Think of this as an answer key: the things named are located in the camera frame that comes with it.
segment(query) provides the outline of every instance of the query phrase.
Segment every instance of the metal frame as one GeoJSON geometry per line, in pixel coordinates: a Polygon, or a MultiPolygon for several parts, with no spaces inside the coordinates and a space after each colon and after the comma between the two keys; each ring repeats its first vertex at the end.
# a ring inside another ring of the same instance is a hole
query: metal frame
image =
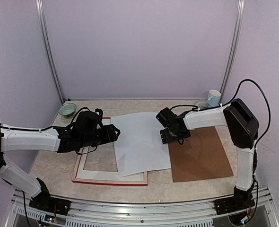
{"type": "Polygon", "coordinates": [[[220,87],[221,99],[225,94],[228,81],[230,78],[230,74],[231,74],[231,70],[235,58],[235,53],[237,49],[238,39],[240,35],[241,25],[243,21],[243,15],[244,15],[244,0],[238,0],[237,15],[236,15],[235,27],[233,32],[232,44],[230,47],[230,53],[229,53],[228,62],[225,69],[224,78],[220,87]]]}
{"type": "MultiPolygon", "coordinates": [[[[66,99],[65,99],[63,90],[61,88],[60,80],[59,80],[59,77],[58,77],[58,74],[57,74],[57,71],[55,68],[55,64],[54,64],[54,59],[52,56],[51,46],[50,46],[50,42],[49,42],[49,38],[48,38],[45,14],[44,14],[43,0],[35,0],[35,1],[36,1],[36,8],[37,8],[38,16],[39,16],[41,31],[42,31],[42,35],[43,35],[43,42],[44,42],[44,47],[45,47],[45,51],[46,51],[46,55],[47,55],[47,60],[48,60],[49,66],[50,66],[52,78],[53,78],[53,81],[55,84],[55,88],[56,88],[59,100],[60,100],[61,104],[63,104],[66,101],[66,99]]],[[[229,77],[231,74],[231,69],[232,69],[233,62],[234,62],[234,57],[235,57],[238,39],[239,39],[239,35],[240,35],[240,30],[241,30],[241,24],[242,24],[243,15],[244,15],[244,1],[245,0],[238,0],[235,27],[234,27],[234,32],[233,32],[233,39],[232,39],[232,43],[231,43],[231,47],[230,47],[227,65],[225,68],[224,78],[223,78],[223,81],[222,81],[221,87],[220,87],[220,92],[222,94],[221,99],[226,91],[226,87],[228,84],[228,80],[229,80],[229,77]]]]}
{"type": "Polygon", "coordinates": [[[51,47],[50,47],[50,42],[48,39],[48,32],[47,32],[47,25],[46,25],[45,14],[44,14],[43,0],[35,0],[35,1],[36,1],[36,9],[37,9],[37,14],[39,16],[39,23],[40,23],[40,27],[41,27],[42,36],[43,36],[43,43],[44,43],[44,47],[45,47],[45,51],[46,51],[47,60],[49,63],[53,82],[54,82],[59,100],[60,100],[61,104],[63,104],[65,102],[65,96],[64,96],[63,90],[61,88],[58,73],[55,68],[52,51],[51,51],[51,47]]]}
{"type": "MultiPolygon", "coordinates": [[[[267,187],[259,189],[258,207],[265,206],[271,227],[279,227],[279,220],[270,191],[267,187]]],[[[97,202],[80,199],[65,198],[71,201],[68,216],[57,215],[63,223],[63,227],[179,227],[179,226],[205,226],[213,225],[213,219],[227,216],[227,214],[217,215],[214,207],[214,200],[217,198],[172,202],[172,203],[112,203],[97,202]]],[[[39,219],[45,217],[46,213],[41,210],[31,208],[27,205],[27,213],[30,218],[39,219]]],[[[8,209],[5,227],[13,227],[14,220],[19,215],[24,214],[23,194],[16,190],[8,209]]]]}

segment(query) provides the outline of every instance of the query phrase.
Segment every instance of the white plastic casing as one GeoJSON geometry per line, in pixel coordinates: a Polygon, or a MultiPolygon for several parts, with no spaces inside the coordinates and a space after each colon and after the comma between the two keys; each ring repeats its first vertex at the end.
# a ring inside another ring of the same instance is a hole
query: white plastic casing
{"type": "Polygon", "coordinates": [[[229,105],[210,110],[189,112],[184,118],[187,129],[193,130],[211,126],[226,126],[227,122],[223,111],[229,105]]]}
{"type": "Polygon", "coordinates": [[[4,156],[4,160],[6,166],[2,166],[0,169],[0,177],[2,179],[21,189],[31,197],[35,197],[41,192],[41,186],[38,180],[31,177],[6,156],[4,156]]]}
{"type": "Polygon", "coordinates": [[[45,131],[18,131],[1,129],[4,134],[1,152],[11,150],[48,150],[57,151],[60,145],[58,132],[54,128],[45,131]]]}
{"type": "Polygon", "coordinates": [[[247,191],[252,183],[254,149],[238,148],[236,188],[247,191]]]}

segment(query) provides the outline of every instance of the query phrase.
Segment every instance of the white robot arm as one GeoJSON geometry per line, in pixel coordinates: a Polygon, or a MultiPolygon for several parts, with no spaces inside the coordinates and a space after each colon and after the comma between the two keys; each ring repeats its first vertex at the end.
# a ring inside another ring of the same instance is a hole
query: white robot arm
{"type": "Polygon", "coordinates": [[[18,128],[0,124],[0,177],[32,197],[31,207],[67,215],[70,201],[50,196],[45,183],[12,163],[6,153],[14,150],[47,150],[50,152],[78,152],[82,147],[116,141],[120,130],[113,124],[102,124],[103,111],[80,112],[76,121],[67,127],[50,126],[45,129],[18,128]]]}
{"type": "Polygon", "coordinates": [[[254,206],[252,189],[253,173],[257,165],[255,143],[258,137],[259,123],[241,99],[216,108],[199,110],[193,108],[177,116],[165,108],[157,115],[159,122],[165,127],[160,131],[162,142],[183,140],[191,136],[191,130],[211,126],[227,126],[238,156],[237,182],[234,196],[227,200],[215,202],[218,214],[233,212],[254,206]]]}

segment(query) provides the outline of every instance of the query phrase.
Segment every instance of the cardboard sheet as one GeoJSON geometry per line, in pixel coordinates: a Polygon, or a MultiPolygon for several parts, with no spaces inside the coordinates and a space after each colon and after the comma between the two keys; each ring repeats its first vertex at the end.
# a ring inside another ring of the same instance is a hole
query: cardboard sheet
{"type": "Polygon", "coordinates": [[[195,129],[183,145],[169,143],[173,182],[233,176],[215,127],[195,129]]]}
{"type": "Polygon", "coordinates": [[[114,142],[119,177],[171,168],[168,145],[162,143],[159,133],[164,127],[156,115],[133,113],[111,118],[121,130],[114,142]]]}

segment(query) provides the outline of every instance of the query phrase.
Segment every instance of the mug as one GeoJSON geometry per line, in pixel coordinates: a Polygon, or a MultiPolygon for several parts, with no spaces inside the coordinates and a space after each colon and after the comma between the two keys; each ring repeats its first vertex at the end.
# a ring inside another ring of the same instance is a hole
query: mug
{"type": "Polygon", "coordinates": [[[221,97],[221,93],[219,91],[210,90],[207,99],[208,108],[218,106],[220,102],[220,97],[221,97]]]}

